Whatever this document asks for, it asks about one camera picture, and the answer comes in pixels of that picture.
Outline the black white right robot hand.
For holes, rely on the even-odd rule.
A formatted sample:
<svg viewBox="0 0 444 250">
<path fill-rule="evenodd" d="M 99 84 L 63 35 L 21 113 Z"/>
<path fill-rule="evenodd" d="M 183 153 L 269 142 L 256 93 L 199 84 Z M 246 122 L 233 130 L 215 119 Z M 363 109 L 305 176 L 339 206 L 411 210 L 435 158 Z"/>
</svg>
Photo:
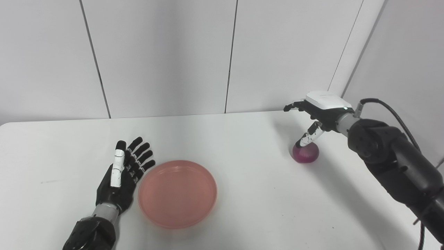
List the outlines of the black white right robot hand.
<svg viewBox="0 0 444 250">
<path fill-rule="evenodd" d="M 324 132 L 335 131 L 347 137 L 351 126 L 358 121 L 351 104 L 327 91 L 311 91 L 304 99 L 286 105 L 283 110 L 289 112 L 292 109 L 306 112 L 314 120 L 295 143 L 296 148 L 306 147 Z"/>
</svg>

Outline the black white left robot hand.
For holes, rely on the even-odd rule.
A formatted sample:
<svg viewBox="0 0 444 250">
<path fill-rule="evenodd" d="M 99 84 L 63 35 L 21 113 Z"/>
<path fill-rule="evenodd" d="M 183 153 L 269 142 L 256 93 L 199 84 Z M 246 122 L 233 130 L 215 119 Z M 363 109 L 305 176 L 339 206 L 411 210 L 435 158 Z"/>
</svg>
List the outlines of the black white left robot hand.
<svg viewBox="0 0 444 250">
<path fill-rule="evenodd" d="M 142 137 L 135 138 L 129 145 L 118 141 L 115 152 L 118 155 L 97 188 L 95 204 L 112 204 L 122 214 L 132 204 L 137 183 L 156 162 L 152 159 L 150 144 Z"/>
</svg>

